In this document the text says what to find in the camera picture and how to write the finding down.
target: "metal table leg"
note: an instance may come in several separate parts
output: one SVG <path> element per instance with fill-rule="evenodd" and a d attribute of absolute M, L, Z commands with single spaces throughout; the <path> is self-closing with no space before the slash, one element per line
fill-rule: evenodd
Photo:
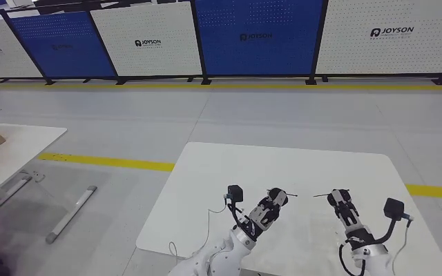
<path fill-rule="evenodd" d="M 89 188 L 84 192 L 84 194 L 80 197 L 80 199 L 75 204 L 74 210 L 67 213 L 63 219 L 55 226 L 54 230 L 52 230 L 51 233 L 49 233 L 48 236 L 46 236 L 46 242 L 48 244 L 51 244 L 55 241 L 55 239 L 58 237 L 58 235 L 62 232 L 62 230 L 68 225 L 70 220 L 77 214 L 78 210 L 86 203 L 86 201 L 89 199 L 89 197 L 92 195 L 92 193 L 97 190 L 96 186 L 89 186 Z"/>
<path fill-rule="evenodd" d="M 28 183 L 32 179 L 29 175 L 24 175 L 12 188 L 5 191 L 0 188 L 0 206 L 3 205 L 11 196 L 13 196 L 24 184 Z"/>

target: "white cable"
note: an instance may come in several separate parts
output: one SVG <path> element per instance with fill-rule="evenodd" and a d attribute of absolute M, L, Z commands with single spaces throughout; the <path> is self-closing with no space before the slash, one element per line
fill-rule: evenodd
<path fill-rule="evenodd" d="M 204 241 L 203 245 L 194 253 L 192 253 L 192 255 L 190 257 L 184 258 L 184 259 L 190 259 L 192 258 L 195 254 L 198 254 L 201 249 L 204 248 L 204 246 L 207 244 L 207 241 L 209 240 L 209 234 L 210 234 L 210 213 L 215 213 L 215 214 L 219 214 L 222 213 L 224 210 L 226 210 L 227 207 L 227 201 L 226 201 L 226 197 L 224 196 L 224 208 L 221 211 L 214 211 L 211 209 L 207 209 L 207 236 L 206 236 L 206 240 Z M 175 254 L 172 252 L 171 250 L 171 244 L 173 245 L 174 249 L 175 249 Z M 173 241 L 169 242 L 169 252 L 172 254 L 172 256 L 175 256 L 176 258 L 176 263 L 178 264 L 178 251 L 177 251 L 177 246 L 175 245 L 175 243 Z"/>
<path fill-rule="evenodd" d="M 398 257 L 399 253 L 405 248 L 405 246 L 407 245 L 407 234 L 408 234 L 408 227 L 405 229 L 405 241 L 401 247 L 401 249 L 398 250 L 398 252 L 396 253 L 396 255 L 393 258 L 393 263 L 392 263 L 392 269 L 393 269 L 393 275 L 396 276 L 396 273 L 394 272 L 394 261 L 396 261 L 396 258 Z"/>

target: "white partition panel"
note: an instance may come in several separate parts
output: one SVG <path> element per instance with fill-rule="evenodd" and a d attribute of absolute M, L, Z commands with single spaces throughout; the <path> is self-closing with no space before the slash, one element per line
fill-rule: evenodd
<path fill-rule="evenodd" d="M 329 0 L 318 74 L 442 72 L 442 0 Z"/>
<path fill-rule="evenodd" d="M 189 2 L 91 13 L 118 75 L 202 74 Z"/>
<path fill-rule="evenodd" d="M 4 20 L 0 20 L 0 78 L 42 77 Z"/>

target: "blue partition panel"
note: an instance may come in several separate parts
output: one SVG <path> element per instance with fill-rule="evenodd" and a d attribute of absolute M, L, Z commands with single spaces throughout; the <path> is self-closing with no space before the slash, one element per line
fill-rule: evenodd
<path fill-rule="evenodd" d="M 306 75 L 323 0 L 196 0 L 209 75 Z"/>
<path fill-rule="evenodd" d="M 113 77 L 86 12 L 12 18 L 47 77 Z"/>

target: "joyson logo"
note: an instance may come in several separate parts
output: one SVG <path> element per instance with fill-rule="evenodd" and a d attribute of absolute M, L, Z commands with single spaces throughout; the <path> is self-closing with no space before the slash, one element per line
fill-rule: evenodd
<path fill-rule="evenodd" d="M 138 48 L 160 48 L 161 40 L 159 39 L 135 40 L 135 45 Z"/>
<path fill-rule="evenodd" d="M 414 27 L 399 27 L 399 28 L 375 28 L 370 33 L 371 39 L 379 38 L 407 38 L 410 37 L 414 31 Z"/>
<path fill-rule="evenodd" d="M 253 41 L 256 39 L 270 39 L 272 34 L 240 34 L 240 41 Z"/>
<path fill-rule="evenodd" d="M 61 49 L 71 49 L 74 48 L 74 46 L 72 45 L 68 45 L 68 44 L 61 44 L 61 45 L 52 45 L 52 49 L 58 51 Z"/>

